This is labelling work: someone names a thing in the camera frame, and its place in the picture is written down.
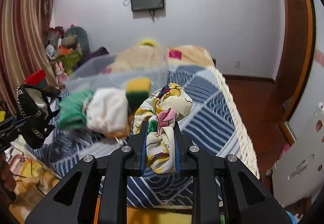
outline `metal screw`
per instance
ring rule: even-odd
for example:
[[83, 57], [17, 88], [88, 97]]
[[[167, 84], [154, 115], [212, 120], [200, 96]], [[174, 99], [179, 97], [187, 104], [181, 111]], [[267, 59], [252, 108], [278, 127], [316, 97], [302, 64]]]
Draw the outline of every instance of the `metal screw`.
[[235, 155], [229, 155], [227, 157], [227, 159], [230, 161], [230, 162], [236, 162], [238, 160], [238, 158], [235, 156]]
[[199, 147], [198, 146], [190, 146], [189, 150], [192, 151], [193, 153], [196, 153], [199, 151]]
[[123, 146], [122, 148], [121, 148], [121, 150], [124, 152], [124, 153], [128, 153], [128, 152], [130, 152], [131, 151], [131, 147], [130, 146]]
[[92, 155], [86, 155], [84, 158], [83, 158], [83, 161], [85, 162], [91, 162], [93, 159], [93, 156]]

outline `pink bunny toy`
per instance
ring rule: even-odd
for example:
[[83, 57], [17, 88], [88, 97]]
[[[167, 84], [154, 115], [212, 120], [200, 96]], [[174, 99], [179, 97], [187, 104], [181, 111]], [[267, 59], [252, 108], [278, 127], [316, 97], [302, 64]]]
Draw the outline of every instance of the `pink bunny toy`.
[[60, 88], [64, 88], [63, 81], [68, 80], [68, 75], [64, 72], [64, 68], [62, 62], [60, 61], [59, 64], [55, 63], [55, 73], [56, 73], [56, 83], [59, 85]]

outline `floral cloth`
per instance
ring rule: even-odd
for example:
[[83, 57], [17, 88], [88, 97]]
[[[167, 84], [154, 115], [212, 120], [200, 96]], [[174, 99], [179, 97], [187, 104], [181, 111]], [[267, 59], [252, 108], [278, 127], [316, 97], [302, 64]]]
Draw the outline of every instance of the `floral cloth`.
[[143, 102], [135, 113], [133, 132], [139, 133], [143, 121], [149, 122], [146, 138], [147, 164], [155, 173], [175, 171], [173, 127], [190, 113], [192, 99], [176, 83], [169, 83]]

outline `door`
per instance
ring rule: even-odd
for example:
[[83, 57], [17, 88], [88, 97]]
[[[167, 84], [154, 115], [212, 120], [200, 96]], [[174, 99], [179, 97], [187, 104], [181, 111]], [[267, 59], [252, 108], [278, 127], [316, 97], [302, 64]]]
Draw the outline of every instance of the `door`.
[[308, 197], [324, 180], [324, 104], [273, 168], [274, 197], [283, 207]]
[[305, 60], [308, 40], [308, 12], [306, 0], [285, 0], [285, 40], [276, 85], [289, 99], [295, 92]]

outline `curtain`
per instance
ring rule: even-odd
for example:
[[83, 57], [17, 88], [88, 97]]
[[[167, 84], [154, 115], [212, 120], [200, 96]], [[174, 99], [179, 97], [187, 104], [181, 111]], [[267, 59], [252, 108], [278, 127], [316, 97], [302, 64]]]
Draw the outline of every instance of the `curtain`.
[[44, 69], [48, 84], [56, 85], [47, 58], [45, 27], [53, 0], [0, 0], [0, 99], [16, 113], [16, 88]]

